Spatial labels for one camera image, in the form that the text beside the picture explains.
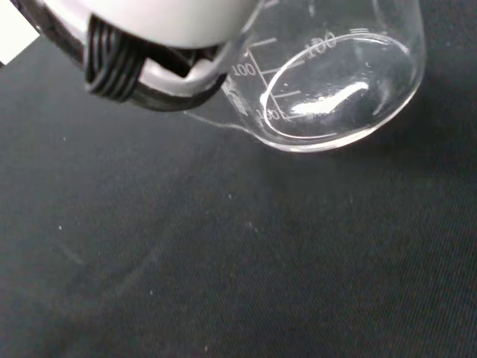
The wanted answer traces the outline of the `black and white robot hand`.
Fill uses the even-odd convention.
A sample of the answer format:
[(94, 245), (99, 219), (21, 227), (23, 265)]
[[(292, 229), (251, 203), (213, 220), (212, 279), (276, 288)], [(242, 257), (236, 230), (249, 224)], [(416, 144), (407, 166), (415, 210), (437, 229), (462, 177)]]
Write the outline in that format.
[(87, 93), (158, 112), (211, 99), (240, 58), (261, 1), (17, 1), (83, 73)]

